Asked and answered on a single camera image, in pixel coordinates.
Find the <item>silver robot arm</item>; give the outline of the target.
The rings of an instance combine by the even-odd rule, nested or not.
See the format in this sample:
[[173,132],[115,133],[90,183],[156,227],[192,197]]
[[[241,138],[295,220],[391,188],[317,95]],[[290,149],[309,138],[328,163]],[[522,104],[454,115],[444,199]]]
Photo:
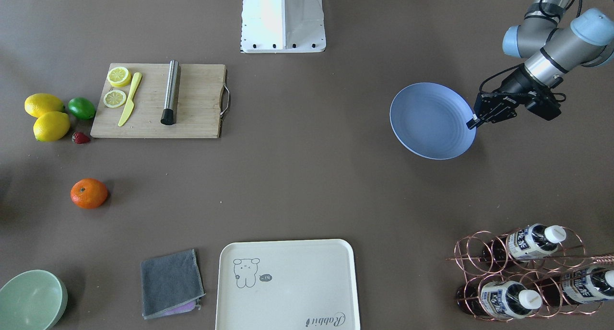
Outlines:
[[565,94],[553,90],[576,66],[605,65],[613,59],[614,25],[599,9],[578,10],[568,27],[559,28],[564,13],[582,0],[533,0],[522,24],[504,35],[505,54],[524,59],[504,70],[507,75],[493,91],[480,89],[468,129],[516,116],[524,106],[544,120],[561,114]]

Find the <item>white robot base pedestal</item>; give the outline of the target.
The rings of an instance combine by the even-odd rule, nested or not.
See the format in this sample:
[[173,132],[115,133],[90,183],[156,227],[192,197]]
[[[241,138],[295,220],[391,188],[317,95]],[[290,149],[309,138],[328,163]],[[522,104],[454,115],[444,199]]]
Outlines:
[[318,53],[326,50],[322,0],[243,0],[243,53]]

